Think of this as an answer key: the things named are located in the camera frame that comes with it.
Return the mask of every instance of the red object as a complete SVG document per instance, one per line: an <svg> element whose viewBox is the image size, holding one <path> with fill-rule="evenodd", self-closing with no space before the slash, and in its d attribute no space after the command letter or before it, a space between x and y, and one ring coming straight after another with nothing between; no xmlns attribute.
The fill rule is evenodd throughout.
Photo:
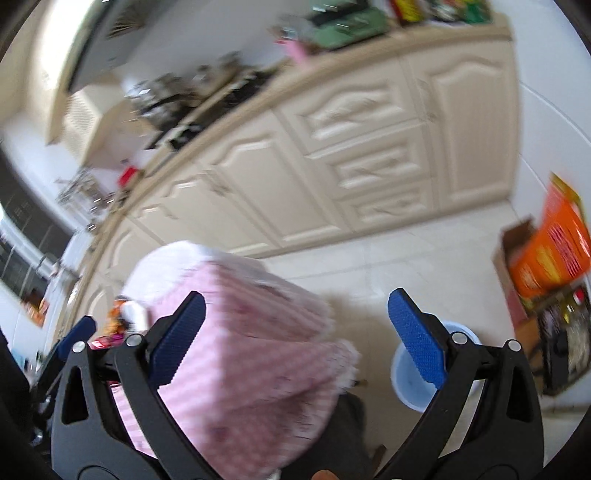
<svg viewBox="0 0 591 480"><path fill-rule="evenodd" d="M125 187L137 172L139 172L138 168L128 167L123 172L123 175L119 177L119 180L117 180L119 188L122 189L123 187Z"/></svg>

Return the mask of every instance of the kitchen cabinet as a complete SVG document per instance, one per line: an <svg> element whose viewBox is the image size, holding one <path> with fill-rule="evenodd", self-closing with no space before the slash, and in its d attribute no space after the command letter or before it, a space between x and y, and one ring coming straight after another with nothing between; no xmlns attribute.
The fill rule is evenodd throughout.
<svg viewBox="0 0 591 480"><path fill-rule="evenodd" d="M377 190L339 204L355 232L416 222L437 211L431 180Z"/></svg>
<svg viewBox="0 0 591 480"><path fill-rule="evenodd" d="M98 336L106 326L110 309L115 305L115 298L119 295L121 286L103 275L95 273L86 289L80 306L76 313L79 320L85 315L94 318L96 322L96 335Z"/></svg>
<svg viewBox="0 0 591 480"><path fill-rule="evenodd" d="M417 117L399 59L339 76L277 108L305 153Z"/></svg>
<svg viewBox="0 0 591 480"><path fill-rule="evenodd" d="M98 271L121 288L137 263L162 245L132 220L124 219L102 255Z"/></svg>
<svg viewBox="0 0 591 480"><path fill-rule="evenodd" d="M219 194L281 247L349 231L271 111L229 134L198 162Z"/></svg>
<svg viewBox="0 0 591 480"><path fill-rule="evenodd" d="M419 120L382 128L306 156L332 199L427 179L428 127Z"/></svg>
<svg viewBox="0 0 591 480"><path fill-rule="evenodd" d="M443 209L507 197L519 135L518 82L511 43L481 41L405 58L429 124Z"/></svg>
<svg viewBox="0 0 591 480"><path fill-rule="evenodd" d="M230 199L215 173L194 163L181 169L137 209L134 219L164 244L188 240L237 255L278 248Z"/></svg>

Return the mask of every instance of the cabinet drawer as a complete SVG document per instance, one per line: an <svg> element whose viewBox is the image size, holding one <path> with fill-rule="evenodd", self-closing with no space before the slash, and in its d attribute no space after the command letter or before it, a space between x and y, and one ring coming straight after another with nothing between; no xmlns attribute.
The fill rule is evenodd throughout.
<svg viewBox="0 0 591 480"><path fill-rule="evenodd" d="M356 70L297 95L280 105L278 112L305 153L417 117L397 59Z"/></svg>
<svg viewBox="0 0 591 480"><path fill-rule="evenodd" d="M339 202L353 230L395 226L421 219L436 211L431 180L386 188Z"/></svg>
<svg viewBox="0 0 591 480"><path fill-rule="evenodd" d="M388 127L308 155L329 195L340 199L388 184L429 178L427 127Z"/></svg>

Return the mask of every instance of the bottle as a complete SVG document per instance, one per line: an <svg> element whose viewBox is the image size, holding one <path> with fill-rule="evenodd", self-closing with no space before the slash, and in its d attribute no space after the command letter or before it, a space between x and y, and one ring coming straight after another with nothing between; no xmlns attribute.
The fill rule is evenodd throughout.
<svg viewBox="0 0 591 480"><path fill-rule="evenodd" d="M402 26L420 23L425 19L417 0L390 0L390 3Z"/></svg>

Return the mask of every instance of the stove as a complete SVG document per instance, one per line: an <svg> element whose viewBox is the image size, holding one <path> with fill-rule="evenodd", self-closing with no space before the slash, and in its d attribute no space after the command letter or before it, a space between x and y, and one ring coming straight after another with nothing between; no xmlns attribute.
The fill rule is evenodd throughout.
<svg viewBox="0 0 591 480"><path fill-rule="evenodd" d="M178 136L169 140L168 143L174 150L181 150L221 117L254 97L272 76L273 73L253 72L231 84L226 96L203 112L185 130L181 131Z"/></svg>

